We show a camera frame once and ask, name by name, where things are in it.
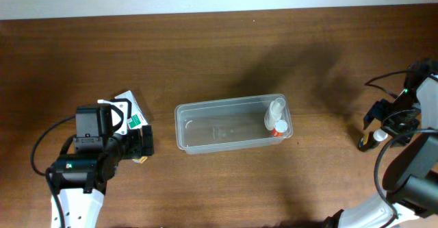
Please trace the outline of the small gold lid jar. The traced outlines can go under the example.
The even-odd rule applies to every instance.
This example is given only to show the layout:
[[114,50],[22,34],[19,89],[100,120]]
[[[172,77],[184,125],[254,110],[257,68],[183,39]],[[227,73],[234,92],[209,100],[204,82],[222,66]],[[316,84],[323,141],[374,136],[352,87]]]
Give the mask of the small gold lid jar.
[[147,159],[148,159],[147,156],[142,156],[142,157],[140,157],[140,158],[133,159],[133,161],[134,161],[135,163],[138,163],[138,164],[143,164]]

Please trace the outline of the orange tube white cap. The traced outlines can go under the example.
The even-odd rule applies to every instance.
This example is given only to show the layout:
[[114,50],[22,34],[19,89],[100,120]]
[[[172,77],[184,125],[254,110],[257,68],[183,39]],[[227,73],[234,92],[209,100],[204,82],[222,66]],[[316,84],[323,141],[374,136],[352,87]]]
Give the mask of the orange tube white cap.
[[282,136],[289,129],[289,125],[285,120],[279,120],[274,124],[274,128],[272,130],[273,137]]

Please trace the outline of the white spray bottle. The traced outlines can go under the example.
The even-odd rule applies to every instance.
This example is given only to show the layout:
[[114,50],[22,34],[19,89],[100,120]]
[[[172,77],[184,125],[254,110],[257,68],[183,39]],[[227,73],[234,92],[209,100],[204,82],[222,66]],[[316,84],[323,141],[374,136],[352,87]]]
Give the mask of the white spray bottle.
[[264,125],[268,131],[272,131],[275,123],[281,119],[285,105],[286,102],[283,98],[277,98],[270,103],[264,116]]

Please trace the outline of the dark bottle white cap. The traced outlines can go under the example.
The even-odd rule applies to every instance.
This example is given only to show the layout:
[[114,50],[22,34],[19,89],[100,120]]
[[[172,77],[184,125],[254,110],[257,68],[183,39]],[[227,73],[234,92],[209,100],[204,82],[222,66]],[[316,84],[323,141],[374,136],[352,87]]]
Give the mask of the dark bottle white cap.
[[375,149],[382,141],[386,140],[388,133],[382,129],[377,129],[376,131],[370,131],[365,134],[359,141],[358,149],[362,152],[367,152]]

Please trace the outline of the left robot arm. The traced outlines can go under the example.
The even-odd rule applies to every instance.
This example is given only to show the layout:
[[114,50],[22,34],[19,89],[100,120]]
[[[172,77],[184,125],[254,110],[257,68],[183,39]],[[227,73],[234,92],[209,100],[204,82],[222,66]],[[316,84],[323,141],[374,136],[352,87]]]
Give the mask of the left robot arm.
[[76,133],[45,171],[52,227],[95,227],[119,163],[143,163],[154,154],[152,128],[131,106],[127,99],[114,99],[77,108]]

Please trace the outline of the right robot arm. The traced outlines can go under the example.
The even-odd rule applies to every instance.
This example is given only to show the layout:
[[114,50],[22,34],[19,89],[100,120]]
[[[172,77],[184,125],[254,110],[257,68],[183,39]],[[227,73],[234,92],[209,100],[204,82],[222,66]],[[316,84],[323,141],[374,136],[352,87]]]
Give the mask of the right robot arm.
[[437,61],[426,58],[402,71],[400,94],[377,101],[363,118],[380,129],[364,135],[362,152],[385,145],[374,164],[377,193],[359,206],[327,217],[323,227],[394,227],[437,213]]

